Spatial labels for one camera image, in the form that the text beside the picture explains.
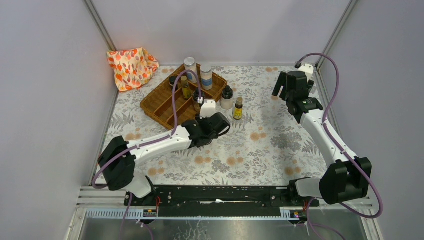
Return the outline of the black cap grinder bottle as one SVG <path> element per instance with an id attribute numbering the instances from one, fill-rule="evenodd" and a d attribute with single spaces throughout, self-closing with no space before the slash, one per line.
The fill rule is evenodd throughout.
<path id="1" fill-rule="evenodd" d="M 206 99 L 205 92 L 199 91 L 199 89 L 196 87 L 192 93 L 192 101 L 193 101 L 194 110 L 197 113 L 201 111 L 201 107 L 203 106 L 205 99 Z"/>

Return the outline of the yellow label sauce bottle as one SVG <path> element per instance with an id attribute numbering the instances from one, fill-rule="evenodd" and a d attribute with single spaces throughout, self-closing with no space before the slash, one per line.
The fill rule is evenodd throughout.
<path id="1" fill-rule="evenodd" d="M 189 85 L 188 78 L 187 78 L 186 76 L 184 76 L 184 75 L 183 75 L 183 76 L 180 78 L 180 80 L 181 80 L 181 88 L 182 88 L 183 98 L 184 98 L 185 100 L 188 100 L 188 99 L 190 99 L 190 98 L 191 98 L 191 96 L 192 96 L 192 93 L 191 93 L 191 90 L 190 90 L 190 85 Z"/>

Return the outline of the dark spice jar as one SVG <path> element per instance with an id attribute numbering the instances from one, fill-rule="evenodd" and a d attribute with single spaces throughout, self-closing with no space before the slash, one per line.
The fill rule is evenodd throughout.
<path id="1" fill-rule="evenodd" d="M 178 77 L 177 75 L 172 75 L 168 79 L 168 82 L 169 82 L 171 89 L 172 90 L 175 89 L 176 91 L 179 89 L 178 83 L 176 82 L 177 77 Z"/>

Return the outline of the blue label pellet jar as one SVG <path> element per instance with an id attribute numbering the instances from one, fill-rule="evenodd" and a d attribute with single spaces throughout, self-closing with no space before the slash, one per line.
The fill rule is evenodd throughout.
<path id="1" fill-rule="evenodd" d="M 213 71 L 209 64 L 202 64 L 200 66 L 201 85 L 204 90 L 211 90 L 213 88 Z"/>
<path id="2" fill-rule="evenodd" d="M 198 71 L 197 71 L 197 64 L 196 60 L 193 57 L 187 57 L 183 61 L 185 70 L 190 70 L 192 72 L 186 72 L 187 79 L 193 83 L 197 83 L 197 77 L 198 77 Z"/>

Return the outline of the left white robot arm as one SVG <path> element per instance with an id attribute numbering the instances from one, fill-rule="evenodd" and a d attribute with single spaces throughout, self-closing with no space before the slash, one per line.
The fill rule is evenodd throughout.
<path id="1" fill-rule="evenodd" d="M 123 136 L 113 138 L 98 159 L 105 184 L 92 181 L 96 189 L 125 190 L 135 195 L 144 206 L 155 200 L 153 184 L 149 178 L 136 173 L 136 166 L 171 152 L 201 148 L 225 135 L 231 128 L 230 121 L 220 112 L 210 117 L 187 120 L 168 132 L 140 140 L 126 141 Z"/>

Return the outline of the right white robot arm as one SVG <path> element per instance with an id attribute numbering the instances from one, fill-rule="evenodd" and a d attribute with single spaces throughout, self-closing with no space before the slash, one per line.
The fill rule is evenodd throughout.
<path id="1" fill-rule="evenodd" d="M 310 135 L 322 154 L 327 170 L 320 178 L 291 180 L 287 201 L 301 205 L 307 198 L 323 199 L 333 205 L 367 196 L 372 164 L 358 157 L 345 146 L 331 124 L 324 120 L 324 108 L 317 98 L 310 97 L 314 81 L 302 71 L 281 72 L 272 95 L 285 101 L 288 112 Z"/>

